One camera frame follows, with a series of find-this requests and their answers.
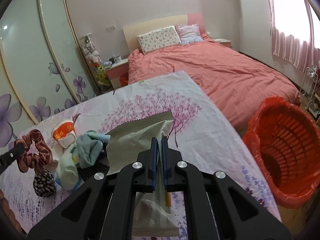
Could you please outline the white floral pillow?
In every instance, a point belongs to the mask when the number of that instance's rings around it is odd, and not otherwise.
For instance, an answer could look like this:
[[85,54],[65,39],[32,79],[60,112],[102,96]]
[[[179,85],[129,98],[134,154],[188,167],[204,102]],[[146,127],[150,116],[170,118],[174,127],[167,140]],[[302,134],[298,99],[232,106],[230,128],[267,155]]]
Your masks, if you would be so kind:
[[180,37],[174,25],[138,35],[137,40],[143,54],[181,44]]

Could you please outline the pink striped pillow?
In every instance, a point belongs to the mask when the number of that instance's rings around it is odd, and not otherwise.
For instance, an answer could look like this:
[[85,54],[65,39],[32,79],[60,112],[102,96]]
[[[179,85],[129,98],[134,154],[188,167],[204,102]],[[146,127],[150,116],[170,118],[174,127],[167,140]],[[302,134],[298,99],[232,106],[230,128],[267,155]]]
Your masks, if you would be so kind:
[[188,45],[191,43],[203,42],[198,24],[177,25],[177,33],[180,37],[181,44]]

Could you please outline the pink window curtain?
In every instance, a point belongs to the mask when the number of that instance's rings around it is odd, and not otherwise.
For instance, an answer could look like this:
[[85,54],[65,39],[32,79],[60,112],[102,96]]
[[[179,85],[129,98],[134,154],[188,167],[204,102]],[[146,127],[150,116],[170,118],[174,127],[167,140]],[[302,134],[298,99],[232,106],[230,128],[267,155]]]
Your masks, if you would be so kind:
[[304,71],[319,66],[319,18],[308,0],[268,0],[272,54]]

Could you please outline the pink white nightstand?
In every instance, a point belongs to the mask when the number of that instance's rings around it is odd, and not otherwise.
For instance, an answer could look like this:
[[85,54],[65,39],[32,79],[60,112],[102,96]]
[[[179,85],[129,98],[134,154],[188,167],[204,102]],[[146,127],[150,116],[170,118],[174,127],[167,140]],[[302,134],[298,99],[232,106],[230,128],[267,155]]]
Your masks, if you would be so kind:
[[128,59],[123,59],[119,63],[113,64],[107,69],[106,74],[114,90],[127,86],[129,83]]

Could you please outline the floral pink purple tablecloth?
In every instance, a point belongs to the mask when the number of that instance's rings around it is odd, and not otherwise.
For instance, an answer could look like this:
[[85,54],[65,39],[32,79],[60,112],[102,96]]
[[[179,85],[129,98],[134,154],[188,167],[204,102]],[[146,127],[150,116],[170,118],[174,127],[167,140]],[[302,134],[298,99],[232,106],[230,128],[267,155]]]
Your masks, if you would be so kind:
[[110,134],[110,173],[136,160],[151,139],[168,137],[184,161],[207,173],[223,171],[275,217],[279,210],[257,163],[240,135],[202,89],[184,72],[154,77],[98,96],[38,125],[54,160],[63,152],[52,137],[62,121],[75,122],[77,135]]

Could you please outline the red white instant noodle cup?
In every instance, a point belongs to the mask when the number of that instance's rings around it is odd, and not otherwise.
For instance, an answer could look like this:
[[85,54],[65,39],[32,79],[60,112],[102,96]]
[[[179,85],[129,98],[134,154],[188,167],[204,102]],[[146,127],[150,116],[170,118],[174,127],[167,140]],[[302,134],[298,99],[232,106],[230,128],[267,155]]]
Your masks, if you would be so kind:
[[65,119],[59,122],[51,132],[52,138],[63,148],[69,148],[76,141],[76,132],[74,122],[71,119]]

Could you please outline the far bedside nightstand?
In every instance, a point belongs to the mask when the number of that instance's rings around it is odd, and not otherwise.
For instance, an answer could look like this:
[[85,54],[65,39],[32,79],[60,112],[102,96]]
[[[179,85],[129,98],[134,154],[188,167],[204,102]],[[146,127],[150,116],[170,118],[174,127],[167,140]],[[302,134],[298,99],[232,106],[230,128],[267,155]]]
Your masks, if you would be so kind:
[[225,39],[225,38],[214,38],[213,41],[225,46],[225,47],[228,47],[228,48],[232,48],[232,42],[228,39]]

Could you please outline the black patterned fabric pouch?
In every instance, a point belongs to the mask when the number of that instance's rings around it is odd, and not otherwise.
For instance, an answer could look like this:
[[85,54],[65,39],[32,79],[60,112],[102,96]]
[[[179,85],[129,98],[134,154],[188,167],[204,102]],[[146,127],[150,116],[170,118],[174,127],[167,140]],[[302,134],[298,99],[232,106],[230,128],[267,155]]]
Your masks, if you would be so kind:
[[38,197],[52,197],[56,194],[53,175],[48,170],[45,170],[43,173],[36,173],[33,180],[33,188]]

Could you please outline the salmon pink bed duvet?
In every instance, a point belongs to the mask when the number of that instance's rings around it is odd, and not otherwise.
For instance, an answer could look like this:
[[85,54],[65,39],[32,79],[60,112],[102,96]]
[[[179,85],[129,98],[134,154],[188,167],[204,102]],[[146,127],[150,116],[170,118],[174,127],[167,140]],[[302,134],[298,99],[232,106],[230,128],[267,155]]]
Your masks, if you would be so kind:
[[184,71],[241,131],[269,97],[300,105],[296,86],[277,70],[210,38],[143,54],[129,55],[129,83]]

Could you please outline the red plastic laundry basket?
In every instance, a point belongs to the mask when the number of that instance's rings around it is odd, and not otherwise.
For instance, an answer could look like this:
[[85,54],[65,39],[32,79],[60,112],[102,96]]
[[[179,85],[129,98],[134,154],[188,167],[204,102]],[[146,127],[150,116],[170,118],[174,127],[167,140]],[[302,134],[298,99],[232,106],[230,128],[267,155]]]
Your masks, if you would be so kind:
[[298,209],[312,197],[319,187],[319,128],[301,108],[266,98],[243,141],[278,205]]

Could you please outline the sliding wardrobe with flowers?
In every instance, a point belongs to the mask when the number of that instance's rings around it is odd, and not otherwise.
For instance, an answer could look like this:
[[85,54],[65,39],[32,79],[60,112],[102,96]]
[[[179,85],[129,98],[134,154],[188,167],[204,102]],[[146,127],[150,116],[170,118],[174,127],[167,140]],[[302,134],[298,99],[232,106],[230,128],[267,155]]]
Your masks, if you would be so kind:
[[1,151],[96,92],[65,0],[12,0],[1,18]]

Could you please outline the red striped scrunchie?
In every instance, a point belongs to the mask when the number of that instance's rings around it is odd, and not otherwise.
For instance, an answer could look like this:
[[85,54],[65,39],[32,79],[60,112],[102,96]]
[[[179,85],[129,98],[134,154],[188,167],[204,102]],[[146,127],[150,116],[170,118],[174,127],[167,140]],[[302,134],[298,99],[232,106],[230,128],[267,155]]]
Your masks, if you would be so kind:
[[46,166],[53,162],[52,150],[38,129],[33,129],[27,135],[17,139],[14,146],[18,144],[23,145],[23,153],[17,158],[20,172],[25,173],[29,169],[33,169],[35,173],[41,174],[45,172]]

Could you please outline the pale green crumpled cloth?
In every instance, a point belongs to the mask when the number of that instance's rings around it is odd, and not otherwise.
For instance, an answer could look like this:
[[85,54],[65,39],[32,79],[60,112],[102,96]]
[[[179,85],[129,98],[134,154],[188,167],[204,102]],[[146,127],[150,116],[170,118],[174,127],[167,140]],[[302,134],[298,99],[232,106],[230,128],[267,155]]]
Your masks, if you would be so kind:
[[79,178],[77,162],[74,162],[73,153],[76,150],[76,144],[71,144],[59,159],[56,168],[55,181],[67,191],[73,191],[79,187],[81,179]]

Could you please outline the stuffed toys rack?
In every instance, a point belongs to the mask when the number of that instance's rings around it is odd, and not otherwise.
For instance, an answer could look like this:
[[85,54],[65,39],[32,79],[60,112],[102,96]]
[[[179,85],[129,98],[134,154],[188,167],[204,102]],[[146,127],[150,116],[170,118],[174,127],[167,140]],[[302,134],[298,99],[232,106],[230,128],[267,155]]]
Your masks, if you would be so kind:
[[92,34],[89,33],[80,38],[81,48],[86,61],[89,65],[94,80],[102,93],[113,89],[111,81],[106,74],[107,67],[102,63],[99,52],[96,49],[92,39]]

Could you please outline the blue grey cloth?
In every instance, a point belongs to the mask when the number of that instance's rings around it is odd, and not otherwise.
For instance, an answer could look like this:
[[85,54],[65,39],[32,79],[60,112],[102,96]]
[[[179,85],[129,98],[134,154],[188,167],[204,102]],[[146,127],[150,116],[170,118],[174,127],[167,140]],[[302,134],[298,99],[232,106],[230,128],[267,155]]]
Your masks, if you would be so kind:
[[80,168],[95,164],[102,150],[106,149],[110,136],[96,131],[87,131],[76,139],[73,160]]

